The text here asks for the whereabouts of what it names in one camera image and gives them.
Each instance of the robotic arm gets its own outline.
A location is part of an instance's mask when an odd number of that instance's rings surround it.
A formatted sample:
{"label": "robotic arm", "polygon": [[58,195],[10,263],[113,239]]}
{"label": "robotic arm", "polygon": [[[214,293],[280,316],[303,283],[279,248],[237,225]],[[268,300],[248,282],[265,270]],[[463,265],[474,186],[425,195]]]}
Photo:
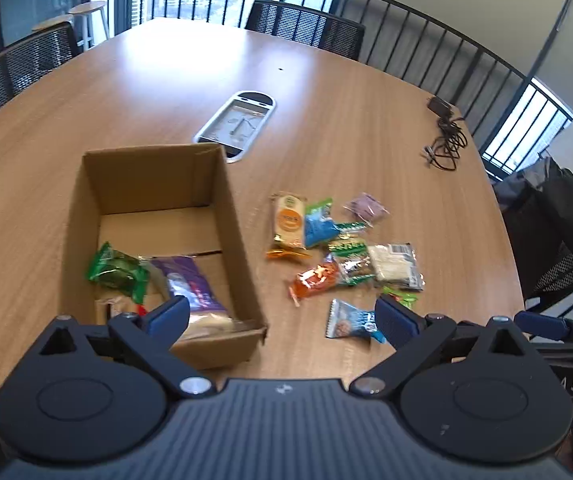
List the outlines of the robotic arm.
{"label": "robotic arm", "polygon": [[182,297],[107,326],[58,316],[0,388],[0,480],[572,478],[553,453],[573,423],[573,343],[521,332],[547,319],[457,324],[388,295],[375,312],[397,352],[348,391],[232,379],[217,392],[168,352]]}

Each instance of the blue gripper pad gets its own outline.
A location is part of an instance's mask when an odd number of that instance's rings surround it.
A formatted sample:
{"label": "blue gripper pad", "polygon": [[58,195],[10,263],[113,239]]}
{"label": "blue gripper pad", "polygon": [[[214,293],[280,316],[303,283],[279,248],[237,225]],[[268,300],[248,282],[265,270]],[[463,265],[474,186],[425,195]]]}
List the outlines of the blue gripper pad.
{"label": "blue gripper pad", "polygon": [[375,301],[375,324],[398,350],[426,328],[423,317],[399,304],[390,294],[382,294]]}
{"label": "blue gripper pad", "polygon": [[513,322],[522,332],[532,335],[563,341],[569,336],[570,328],[567,322],[559,317],[543,316],[522,310],[515,314]]}
{"label": "blue gripper pad", "polygon": [[184,296],[175,296],[142,317],[142,330],[170,348],[186,330],[191,307]]}

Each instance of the wooden stool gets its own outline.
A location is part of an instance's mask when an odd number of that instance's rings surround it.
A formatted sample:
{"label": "wooden stool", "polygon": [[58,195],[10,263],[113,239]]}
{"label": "wooden stool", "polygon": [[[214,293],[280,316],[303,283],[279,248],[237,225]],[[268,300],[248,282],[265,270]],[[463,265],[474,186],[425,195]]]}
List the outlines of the wooden stool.
{"label": "wooden stool", "polygon": [[89,37],[89,23],[90,15],[96,10],[100,11],[102,15],[102,25],[104,25],[104,33],[106,34],[106,39],[108,39],[108,22],[106,21],[106,13],[104,12],[104,7],[106,2],[86,2],[85,4],[79,4],[69,10],[70,14],[74,16],[82,17],[82,49],[86,52],[89,49],[90,41],[93,40],[93,25],[90,25],[91,34]]}
{"label": "wooden stool", "polygon": [[54,18],[49,18],[48,20],[44,20],[44,22],[40,22],[37,25],[33,25],[31,30],[33,32],[37,32],[38,30],[42,30],[43,28],[51,27],[51,25],[57,25],[58,23],[69,22],[73,21],[72,14],[61,14],[60,16],[55,16]]}

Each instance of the red snack wrapper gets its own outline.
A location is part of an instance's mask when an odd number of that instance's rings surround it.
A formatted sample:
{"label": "red snack wrapper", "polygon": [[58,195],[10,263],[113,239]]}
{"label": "red snack wrapper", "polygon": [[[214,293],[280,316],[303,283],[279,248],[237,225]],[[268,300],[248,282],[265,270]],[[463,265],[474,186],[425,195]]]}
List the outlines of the red snack wrapper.
{"label": "red snack wrapper", "polygon": [[335,261],[322,262],[313,269],[301,272],[293,280],[289,287],[291,298],[297,306],[300,305],[301,298],[327,290],[341,281],[339,267]]}

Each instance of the white logo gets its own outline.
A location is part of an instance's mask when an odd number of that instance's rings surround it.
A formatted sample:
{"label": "white logo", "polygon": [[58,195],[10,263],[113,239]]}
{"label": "white logo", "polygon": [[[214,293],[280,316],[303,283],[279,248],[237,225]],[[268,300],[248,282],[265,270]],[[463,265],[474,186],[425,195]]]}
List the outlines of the white logo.
{"label": "white logo", "polygon": [[293,387],[290,384],[282,384],[276,388],[276,392],[281,395],[286,395],[293,391]]}

